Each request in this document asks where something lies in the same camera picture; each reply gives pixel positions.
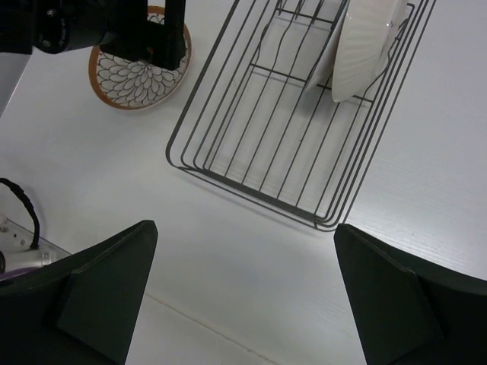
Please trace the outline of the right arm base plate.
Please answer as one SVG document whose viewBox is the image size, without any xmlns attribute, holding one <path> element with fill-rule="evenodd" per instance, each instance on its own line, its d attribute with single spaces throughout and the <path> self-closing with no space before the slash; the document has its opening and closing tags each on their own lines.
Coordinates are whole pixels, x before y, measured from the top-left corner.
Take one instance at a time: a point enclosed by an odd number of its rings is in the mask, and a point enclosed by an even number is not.
<svg viewBox="0 0 487 365">
<path fill-rule="evenodd" d="M 33 232 L 1 215 L 1 274 L 41 268 L 69 256 L 57 245 L 40 238 L 37 249 L 32 249 Z"/>
</svg>

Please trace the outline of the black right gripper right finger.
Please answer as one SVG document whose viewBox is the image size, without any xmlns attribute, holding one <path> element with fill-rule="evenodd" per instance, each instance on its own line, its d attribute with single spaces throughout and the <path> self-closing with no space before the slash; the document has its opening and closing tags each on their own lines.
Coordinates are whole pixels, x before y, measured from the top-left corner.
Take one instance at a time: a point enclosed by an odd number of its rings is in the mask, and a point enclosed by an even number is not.
<svg viewBox="0 0 487 365">
<path fill-rule="evenodd" d="M 486 282 L 397 249 L 350 224 L 334 233 L 368 364 L 484 364 Z"/>
</svg>

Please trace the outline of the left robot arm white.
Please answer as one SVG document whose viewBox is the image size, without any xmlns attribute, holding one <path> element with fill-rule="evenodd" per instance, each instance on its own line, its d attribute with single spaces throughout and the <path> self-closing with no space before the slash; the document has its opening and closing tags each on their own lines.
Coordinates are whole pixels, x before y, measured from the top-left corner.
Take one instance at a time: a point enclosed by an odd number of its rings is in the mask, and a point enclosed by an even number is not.
<svg viewBox="0 0 487 365">
<path fill-rule="evenodd" d="M 159 68 L 179 68 L 186 54 L 184 1 L 167 1 L 164 23 L 148 19 L 145 0 L 3 1 L 1 51 L 59 54 L 88 47 Z"/>
</svg>

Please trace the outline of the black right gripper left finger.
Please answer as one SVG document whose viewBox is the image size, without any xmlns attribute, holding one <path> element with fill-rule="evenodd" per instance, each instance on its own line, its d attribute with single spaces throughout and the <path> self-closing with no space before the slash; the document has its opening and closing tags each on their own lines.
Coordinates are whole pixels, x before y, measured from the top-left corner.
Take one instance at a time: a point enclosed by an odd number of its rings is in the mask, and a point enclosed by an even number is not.
<svg viewBox="0 0 487 365">
<path fill-rule="evenodd" d="M 140 221 L 1 282 L 3 364 L 124 364 L 158 230 Z"/>
</svg>

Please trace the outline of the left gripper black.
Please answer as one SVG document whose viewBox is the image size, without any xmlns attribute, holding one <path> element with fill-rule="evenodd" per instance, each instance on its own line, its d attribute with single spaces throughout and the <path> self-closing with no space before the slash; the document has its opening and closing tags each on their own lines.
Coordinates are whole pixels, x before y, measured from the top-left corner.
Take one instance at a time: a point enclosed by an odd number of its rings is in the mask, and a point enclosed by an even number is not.
<svg viewBox="0 0 487 365">
<path fill-rule="evenodd" d="M 94 46 L 99 50 L 129 61 L 151 61 L 170 71 L 180 67 L 186 55 L 185 0 L 165 2 L 163 24 L 148 22 L 147 1 L 95 1 L 94 5 L 101 29 Z"/>
</svg>

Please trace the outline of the white plate orange sunburst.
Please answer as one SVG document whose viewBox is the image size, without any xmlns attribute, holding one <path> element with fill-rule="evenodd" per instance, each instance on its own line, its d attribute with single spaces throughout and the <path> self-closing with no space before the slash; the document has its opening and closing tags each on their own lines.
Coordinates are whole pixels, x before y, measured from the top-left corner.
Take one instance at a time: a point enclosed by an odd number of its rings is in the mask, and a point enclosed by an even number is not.
<svg viewBox="0 0 487 365">
<path fill-rule="evenodd" d="M 312 87 L 317 86 L 321 81 L 326 81 L 332 74 L 344 19 L 345 14 L 342 13 L 339 16 L 335 26 L 330 31 L 326 44 L 323 47 L 316 64 L 313 66 L 310 76 L 304 86 L 304 92 L 308 92 Z"/>
</svg>

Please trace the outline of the floral plate orange rim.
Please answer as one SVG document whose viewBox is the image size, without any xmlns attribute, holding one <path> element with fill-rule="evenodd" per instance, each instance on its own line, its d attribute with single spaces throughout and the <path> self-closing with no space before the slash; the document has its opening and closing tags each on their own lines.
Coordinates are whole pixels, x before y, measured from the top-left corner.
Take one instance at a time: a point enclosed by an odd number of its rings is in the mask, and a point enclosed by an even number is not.
<svg viewBox="0 0 487 365">
<path fill-rule="evenodd" d="M 366 90 L 385 69 L 406 1 L 352 0 L 346 10 L 333 69 L 332 99 L 339 103 Z"/>
<path fill-rule="evenodd" d="M 164 7 L 148 4 L 148 22 L 164 23 Z M 88 75 L 95 94 L 105 104 L 119 110 L 141 110 L 168 98 L 180 85 L 188 70 L 191 36 L 184 25 L 186 55 L 175 70 L 159 68 L 151 61 L 129 61 L 93 47 Z"/>
</svg>

